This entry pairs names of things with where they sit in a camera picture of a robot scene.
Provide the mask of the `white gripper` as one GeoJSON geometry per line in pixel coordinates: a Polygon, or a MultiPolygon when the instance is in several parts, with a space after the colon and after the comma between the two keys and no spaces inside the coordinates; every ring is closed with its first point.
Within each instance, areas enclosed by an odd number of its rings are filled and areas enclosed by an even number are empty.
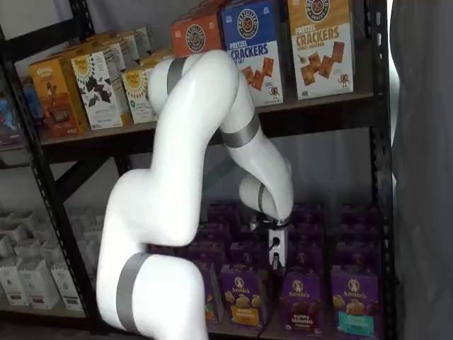
{"type": "Polygon", "coordinates": [[[278,270],[279,276],[286,274],[288,255],[288,228],[278,227],[268,230],[268,258],[273,270],[278,270]]]}

